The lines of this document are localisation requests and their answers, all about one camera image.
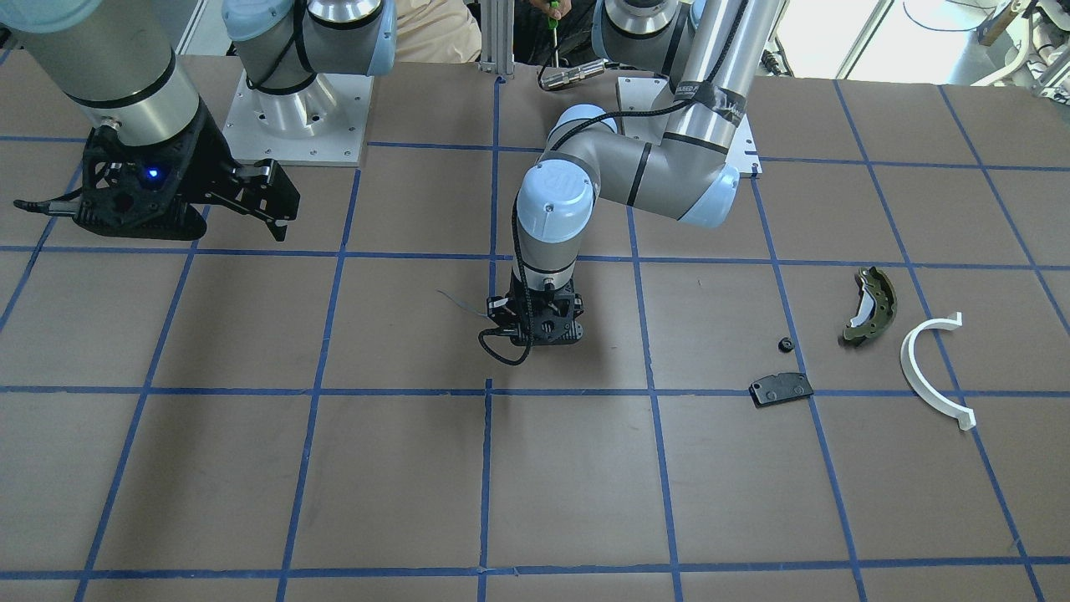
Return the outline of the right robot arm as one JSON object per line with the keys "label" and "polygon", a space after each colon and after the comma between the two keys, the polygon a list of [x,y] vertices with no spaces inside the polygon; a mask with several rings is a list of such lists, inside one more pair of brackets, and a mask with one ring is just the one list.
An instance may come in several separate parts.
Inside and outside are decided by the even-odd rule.
{"label": "right robot arm", "polygon": [[[261,129],[307,138],[343,125],[328,75],[389,73],[396,16],[393,1],[226,1]],[[271,156],[234,157],[146,1],[4,1],[3,26],[92,125],[80,186],[16,209],[103,237],[192,241],[210,203],[286,237],[297,187]]]}

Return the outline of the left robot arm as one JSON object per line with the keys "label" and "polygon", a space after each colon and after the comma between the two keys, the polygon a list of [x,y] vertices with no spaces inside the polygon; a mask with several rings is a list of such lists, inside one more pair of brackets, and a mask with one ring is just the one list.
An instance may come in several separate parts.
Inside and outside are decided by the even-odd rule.
{"label": "left robot arm", "polygon": [[576,105],[557,118],[513,201],[511,287],[487,300],[513,345],[569,345],[583,312],[578,248],[598,201],[714,228],[739,171],[727,157],[779,1],[599,1],[591,42],[603,59],[664,76],[647,111]]}

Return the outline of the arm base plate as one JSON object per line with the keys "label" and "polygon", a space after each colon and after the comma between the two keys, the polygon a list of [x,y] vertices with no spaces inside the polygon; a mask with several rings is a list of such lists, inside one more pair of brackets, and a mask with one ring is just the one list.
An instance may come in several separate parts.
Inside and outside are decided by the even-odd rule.
{"label": "arm base plate", "polygon": [[[616,79],[620,110],[639,113],[639,111],[658,110],[669,106],[673,101],[673,93],[666,90],[666,84],[668,84],[666,79],[620,76]],[[668,115],[620,117],[620,134],[657,145],[664,136],[668,119]],[[732,142],[727,148],[727,164],[737,168],[742,176],[745,177],[753,177],[763,171],[748,118],[742,120]]]}
{"label": "arm base plate", "polygon": [[268,94],[241,81],[219,129],[243,164],[356,167],[372,84],[370,76],[318,74],[295,93]]}

